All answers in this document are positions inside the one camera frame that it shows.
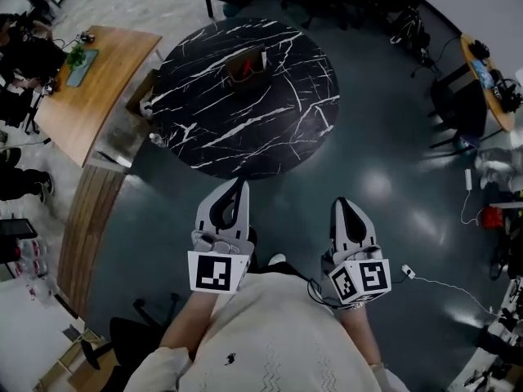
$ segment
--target wooden desk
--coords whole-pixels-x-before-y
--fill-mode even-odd
[[[45,97],[35,120],[45,133],[84,167],[111,109],[132,76],[162,39],[152,33],[92,26],[95,41],[86,49],[98,49],[80,87],[65,85],[69,66],[58,73],[58,91]]]
[[[469,35],[464,34],[461,36],[460,41],[461,48],[463,50],[463,55],[465,56],[465,61],[467,62],[467,66],[474,75],[474,78],[476,80],[479,80],[480,78],[477,75],[471,63],[471,61],[475,60],[476,57],[471,53],[471,50],[468,48],[469,44],[474,43],[476,40],[470,37]],[[494,62],[492,61],[492,58],[489,58],[487,60],[486,68],[489,71],[496,69]],[[483,89],[483,95],[485,96],[485,100],[487,102],[487,106],[489,106],[490,112],[492,112],[492,114],[496,118],[496,121],[498,121],[499,126],[506,132],[512,131],[516,125],[516,115],[514,114],[514,112],[510,112],[507,114],[503,112],[503,109],[501,109],[501,104],[499,103],[499,100],[494,95],[492,90]]]

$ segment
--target small logo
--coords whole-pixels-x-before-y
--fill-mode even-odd
[[[228,363],[226,363],[226,366],[229,366],[230,364],[235,362],[236,353],[231,353],[227,356],[227,360],[229,360]]]

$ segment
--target hand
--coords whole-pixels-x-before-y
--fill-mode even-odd
[[[42,81],[39,78],[31,78],[29,81],[25,82],[25,88],[36,88],[42,85]]]

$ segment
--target white sweater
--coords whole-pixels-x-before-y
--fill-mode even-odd
[[[125,392],[406,390],[390,387],[390,373],[375,375],[304,280],[247,274],[239,293],[220,295],[193,363],[187,349],[158,349]]]

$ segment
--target white cable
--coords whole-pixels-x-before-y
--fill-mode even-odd
[[[477,215],[476,215],[476,217],[475,217],[474,219],[471,219],[471,220],[469,220],[469,221],[467,221],[467,222],[465,222],[465,221],[463,220],[463,213],[465,212],[465,207],[467,207],[467,200],[468,200],[468,197],[469,197],[470,195],[471,195],[471,191],[469,190],[469,191],[468,191],[468,195],[467,195],[467,197],[465,198],[465,203],[463,204],[463,209],[461,210],[461,215],[460,215],[459,217],[460,217],[460,219],[461,219],[461,223],[462,223],[462,224],[468,225],[468,224],[470,224],[471,222],[476,222],[476,226],[479,226],[479,225],[480,225],[480,222],[477,220],[477,218],[479,217],[480,213],[483,212],[483,209],[485,209],[484,207],[482,207],[482,208],[480,209],[480,211],[477,212]]]
[[[475,301],[479,306],[480,308],[482,308],[487,314],[490,314],[490,315],[493,315],[495,317],[497,317],[498,315],[497,314],[494,314],[492,312],[490,312],[489,310],[487,310],[471,293],[467,292],[465,289],[462,289],[460,287],[457,287],[457,286],[454,286],[452,284],[447,284],[447,283],[442,283],[442,282],[437,282],[436,280],[427,280],[426,278],[419,278],[417,276],[414,276],[414,280],[422,280],[423,282],[428,282],[428,283],[436,283],[436,284],[440,284],[441,286],[446,286],[446,287],[451,287],[453,289],[457,289],[461,292],[465,292],[467,293],[473,301]]]

